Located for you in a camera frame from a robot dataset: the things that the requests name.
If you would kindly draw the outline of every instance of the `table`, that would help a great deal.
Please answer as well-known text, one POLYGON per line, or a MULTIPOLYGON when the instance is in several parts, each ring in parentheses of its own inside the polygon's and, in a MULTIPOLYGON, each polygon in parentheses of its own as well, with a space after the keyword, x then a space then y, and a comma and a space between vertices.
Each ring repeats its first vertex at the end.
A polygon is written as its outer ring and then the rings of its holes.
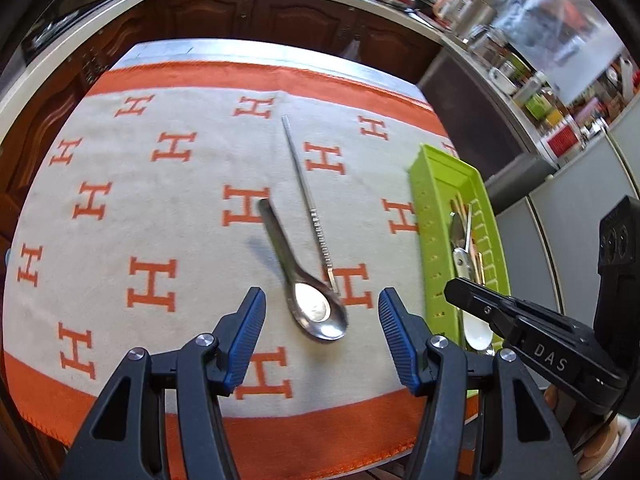
MULTIPOLYGON (((227 40, 132 49, 65 123, 20 216, 3 322, 21 414, 69 445, 129 348, 179 348, 258 285, 264 327, 221 402, 240 476, 327 478, 408 452, 424 401, 400 385, 375 304, 395 286, 423 311, 406 174, 422 143, 452 150, 415 87, 352 62, 227 40), (350 316, 329 345, 290 318, 255 210, 270 197, 319 276, 283 114, 350 316)), ((171 395, 167 412, 181 479, 171 395)))

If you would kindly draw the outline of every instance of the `metal spoon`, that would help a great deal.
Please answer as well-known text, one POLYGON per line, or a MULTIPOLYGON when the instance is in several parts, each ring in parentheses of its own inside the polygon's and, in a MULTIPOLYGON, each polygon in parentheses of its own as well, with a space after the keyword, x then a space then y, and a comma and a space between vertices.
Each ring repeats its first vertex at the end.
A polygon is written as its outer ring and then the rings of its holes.
POLYGON ((296 146, 293 143, 293 138, 291 136, 291 125, 289 124, 289 117, 287 117, 286 115, 282 116, 282 126, 284 127, 284 133, 287 137, 289 153, 291 154, 293 167, 296 170, 296 177, 298 178, 298 183, 300 184, 302 200, 304 201, 306 211, 309 214, 311 229, 314 232, 316 238, 316 246, 318 247, 320 260, 322 261, 322 265, 324 266, 324 272, 326 272, 326 275, 329 278, 329 284, 331 285, 331 288, 336 294, 340 294, 340 291, 338 290, 338 284, 336 283, 334 276, 334 263, 331 261, 331 256, 329 256, 329 249, 326 246, 326 239, 324 238, 324 233, 322 232, 322 227, 320 226, 318 210, 316 209, 314 200, 311 198, 309 186, 306 184, 305 175, 302 171, 302 165, 300 164, 300 158, 298 157, 296 146))
MULTIPOLYGON (((474 267, 468 252, 471 247, 471 206, 466 218, 466 230, 463 227, 462 218, 457 212, 451 213, 451 224, 449 227, 449 238, 453 246, 453 263, 456 274, 460 278, 475 281, 472 278, 474 267)), ((462 330, 466 342, 476 351, 485 351, 491 346, 494 333, 489 324, 478 319, 476 316, 462 311, 462 330)))
POLYGON ((347 311, 328 286, 298 264, 268 198, 258 201, 264 228, 285 278, 285 297, 293 319, 312 337, 335 341, 344 336, 347 311))

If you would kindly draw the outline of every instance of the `blue gripper pad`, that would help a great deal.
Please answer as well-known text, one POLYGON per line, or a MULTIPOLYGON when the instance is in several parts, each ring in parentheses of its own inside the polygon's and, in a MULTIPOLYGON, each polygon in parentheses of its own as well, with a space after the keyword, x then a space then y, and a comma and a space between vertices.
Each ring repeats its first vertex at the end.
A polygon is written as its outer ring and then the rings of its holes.
POLYGON ((400 382, 420 395, 420 366, 431 332, 420 316, 409 314, 396 290, 387 287, 378 298, 378 316, 400 382))
POLYGON ((242 384, 254 353, 266 314, 266 298, 261 288, 252 286, 238 311, 223 316, 213 331, 218 340, 214 367, 207 378, 217 383, 217 394, 229 396, 242 384))

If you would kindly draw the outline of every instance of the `plastic tray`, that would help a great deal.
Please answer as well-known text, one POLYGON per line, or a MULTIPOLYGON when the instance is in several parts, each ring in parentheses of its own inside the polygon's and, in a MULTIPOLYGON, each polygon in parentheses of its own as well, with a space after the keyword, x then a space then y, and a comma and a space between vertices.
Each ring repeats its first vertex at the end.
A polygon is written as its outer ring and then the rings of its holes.
POLYGON ((425 319, 434 334, 445 335, 460 344, 458 310, 444 298, 444 286, 456 276, 449 241, 450 200, 459 193, 465 204, 472 205, 472 235, 482 253, 486 286, 509 295, 494 212, 478 170, 432 146, 421 147, 409 169, 409 179, 419 225, 425 319))

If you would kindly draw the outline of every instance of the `stainless steel appliance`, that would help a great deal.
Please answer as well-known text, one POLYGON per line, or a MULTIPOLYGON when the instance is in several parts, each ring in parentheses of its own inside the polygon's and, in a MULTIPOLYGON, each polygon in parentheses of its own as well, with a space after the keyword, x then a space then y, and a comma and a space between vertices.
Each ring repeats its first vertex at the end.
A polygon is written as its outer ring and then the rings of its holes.
POLYGON ((488 25, 496 10, 484 0, 455 0, 444 18, 451 31, 461 40, 466 40, 478 25, 488 25))

